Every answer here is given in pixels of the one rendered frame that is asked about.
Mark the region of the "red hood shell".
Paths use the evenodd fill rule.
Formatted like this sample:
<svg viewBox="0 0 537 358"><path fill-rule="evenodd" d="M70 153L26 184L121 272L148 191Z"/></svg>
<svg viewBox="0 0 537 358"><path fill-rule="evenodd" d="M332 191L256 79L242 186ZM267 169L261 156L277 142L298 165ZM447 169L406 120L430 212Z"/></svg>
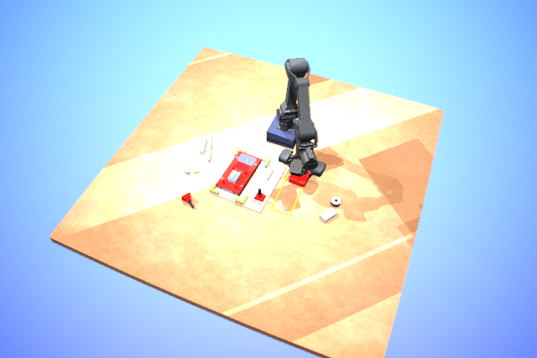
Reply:
<svg viewBox="0 0 537 358"><path fill-rule="evenodd" d="M308 179L309 172L310 172L310 170L308 170L307 174L304 174L304 176L302 175L301 177L298 177L298 176L295 176L295 175L290 175L289 176L289 182L304 188L306 183L309 180Z"/></svg>

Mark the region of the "black toy tyre with white hub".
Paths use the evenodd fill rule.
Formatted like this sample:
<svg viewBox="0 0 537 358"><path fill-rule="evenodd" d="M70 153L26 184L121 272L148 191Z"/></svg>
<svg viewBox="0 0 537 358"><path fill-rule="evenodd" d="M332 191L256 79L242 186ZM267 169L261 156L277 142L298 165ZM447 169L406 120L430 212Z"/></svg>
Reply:
<svg viewBox="0 0 537 358"><path fill-rule="evenodd" d="M335 196L335 197L333 197L333 198L331 199L331 205L332 205L333 207L336 207L336 208L337 208L337 207L340 206L340 204L341 204L341 198Z"/></svg>

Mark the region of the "small tan block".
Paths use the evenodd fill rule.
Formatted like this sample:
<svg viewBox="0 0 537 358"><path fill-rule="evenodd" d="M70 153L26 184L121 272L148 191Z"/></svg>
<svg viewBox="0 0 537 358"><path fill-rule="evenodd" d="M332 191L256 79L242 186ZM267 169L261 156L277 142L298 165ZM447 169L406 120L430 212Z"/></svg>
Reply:
<svg viewBox="0 0 537 358"><path fill-rule="evenodd" d="M193 172L193 174L196 174L199 172L199 170L197 169L197 167L194 165L194 164L191 164L189 165L191 171Z"/></svg>

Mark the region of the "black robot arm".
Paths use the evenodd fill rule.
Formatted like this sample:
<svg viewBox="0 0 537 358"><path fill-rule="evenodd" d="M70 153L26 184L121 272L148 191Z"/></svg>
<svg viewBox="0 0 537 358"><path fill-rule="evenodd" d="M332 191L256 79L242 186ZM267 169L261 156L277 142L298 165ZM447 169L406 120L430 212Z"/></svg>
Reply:
<svg viewBox="0 0 537 358"><path fill-rule="evenodd" d="M318 132L310 115L310 65L305 58L288 59L284 68L289 79L285 101L276 109L279 119L277 129L291 132L295 124L293 119L299 118L295 124L295 141L300 159L293 156L289 172L301 177L318 166L314 152L314 148L318 148Z"/></svg>

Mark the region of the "light grey rectangular bar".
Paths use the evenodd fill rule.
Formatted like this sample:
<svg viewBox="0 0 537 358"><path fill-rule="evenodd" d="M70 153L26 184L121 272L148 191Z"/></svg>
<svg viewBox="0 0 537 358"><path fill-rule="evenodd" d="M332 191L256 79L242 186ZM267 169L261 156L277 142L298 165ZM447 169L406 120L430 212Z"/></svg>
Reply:
<svg viewBox="0 0 537 358"><path fill-rule="evenodd" d="M201 145L200 145L200 149L199 149L199 154L204 154L205 148L206 148L206 137L203 137L201 139Z"/></svg>

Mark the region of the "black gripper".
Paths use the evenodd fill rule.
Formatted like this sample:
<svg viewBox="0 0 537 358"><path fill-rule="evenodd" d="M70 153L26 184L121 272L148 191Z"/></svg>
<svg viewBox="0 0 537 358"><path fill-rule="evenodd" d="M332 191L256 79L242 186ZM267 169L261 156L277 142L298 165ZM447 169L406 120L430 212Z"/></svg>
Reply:
<svg viewBox="0 0 537 358"><path fill-rule="evenodd" d="M295 152L295 155L293 155L292 153L293 153L292 150L284 148L282 150L282 152L280 153L280 155L279 155L279 162L281 162L283 164L286 164L286 165L288 165L290 167L293 156L295 156L296 158L300 159L300 155L297 152ZM317 176L317 177L321 177L323 175L325 169L326 169L326 163L318 161L318 166L315 169L312 169L309 172L308 179L310 179L310 177L312 175Z"/></svg>

